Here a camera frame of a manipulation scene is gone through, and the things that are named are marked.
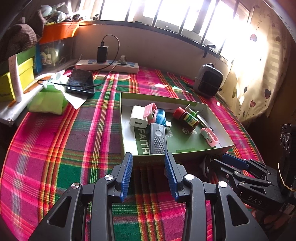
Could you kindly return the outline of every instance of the open box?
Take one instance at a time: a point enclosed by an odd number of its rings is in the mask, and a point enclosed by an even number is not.
[[[166,138],[168,151],[173,153],[176,161],[198,161],[205,155],[222,155],[233,147],[233,142],[229,135],[206,104],[169,97],[122,92],[120,94],[122,155],[126,152],[132,153],[135,165],[151,165],[164,161],[164,154],[149,154],[147,144],[149,143],[150,126],[148,125],[146,129],[142,129],[129,124],[134,105],[144,107],[152,102],[156,104],[157,108],[165,110],[167,121],[172,121],[172,127],[166,127]],[[185,109],[188,104],[190,104],[193,111],[199,111],[211,128],[213,128],[219,140],[215,148],[210,147],[206,143],[200,133],[202,128],[200,125],[192,133],[188,133],[184,131],[178,121],[172,118],[174,111],[178,107]]]

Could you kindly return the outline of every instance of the pink clip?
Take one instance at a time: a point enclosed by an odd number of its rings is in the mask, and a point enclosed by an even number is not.
[[[157,107],[155,103],[151,103],[145,106],[143,117],[147,118],[148,125],[156,122],[156,115],[157,115]]]
[[[200,132],[209,144],[209,146],[214,147],[219,142],[218,138],[210,128],[202,128]]]

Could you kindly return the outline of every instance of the blue gripper pad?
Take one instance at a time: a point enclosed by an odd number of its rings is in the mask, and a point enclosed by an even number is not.
[[[225,164],[228,164],[228,165],[233,166],[233,167],[240,169],[240,170],[247,170],[248,169],[248,165],[245,160],[242,160],[240,158],[237,158],[237,157],[227,154],[227,153],[222,155],[221,161]]]
[[[123,178],[121,181],[121,192],[120,199],[123,202],[128,194],[128,186],[131,179],[131,172],[133,170],[133,155],[131,153],[126,153],[121,165],[125,165],[126,168],[123,174]]]
[[[170,162],[170,158],[168,154],[165,154],[165,172],[167,175],[168,183],[170,186],[170,192],[172,194],[172,197],[175,199],[175,201],[178,200],[179,194],[178,194],[178,183],[172,168],[172,164]]]

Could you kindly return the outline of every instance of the power strip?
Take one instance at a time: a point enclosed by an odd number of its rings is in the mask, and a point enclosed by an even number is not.
[[[104,63],[97,63],[96,59],[82,59],[76,65],[75,68],[83,69],[88,71],[94,71],[97,69],[101,69],[105,66],[108,66],[112,63],[112,60],[107,60]],[[116,66],[113,71],[114,72],[125,72],[125,73],[132,73],[137,74],[139,72],[139,65],[137,63],[126,62],[126,65],[118,65]],[[105,68],[103,71],[110,71],[115,65],[119,64],[118,61],[114,61],[113,64]]]

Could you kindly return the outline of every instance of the green box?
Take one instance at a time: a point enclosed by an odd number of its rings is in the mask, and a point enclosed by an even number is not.
[[[20,82],[22,84],[22,89],[24,90],[29,86],[34,80],[33,73],[33,58],[26,60],[18,66]],[[2,101],[12,101],[15,98],[10,73],[5,73],[0,76],[0,102]]]
[[[34,57],[36,54],[36,46],[33,46],[25,51],[22,51],[17,54],[17,65],[22,64],[26,60]],[[5,61],[0,62],[0,76],[9,72],[8,68],[8,59]]]
[[[172,122],[172,127],[166,127],[166,138],[168,151],[172,152],[176,161],[196,161],[205,155],[217,156],[222,155],[233,147],[233,142],[220,121],[206,104],[192,102],[182,99],[168,98],[154,95],[144,95],[135,93],[120,94],[120,124],[122,137],[122,155],[131,152],[135,165],[153,165],[164,162],[164,154],[150,155],[144,149],[141,152],[139,138],[142,140],[147,136],[149,142],[149,129],[136,128],[130,126],[129,120],[134,105],[146,106],[154,102],[158,108],[165,110],[167,121]],[[173,119],[172,115],[178,107],[183,109],[190,104],[193,111],[199,111],[208,124],[214,129],[215,135],[219,139],[216,147],[210,147],[203,136],[200,134],[202,128],[198,125],[192,133],[182,130],[182,126]]]

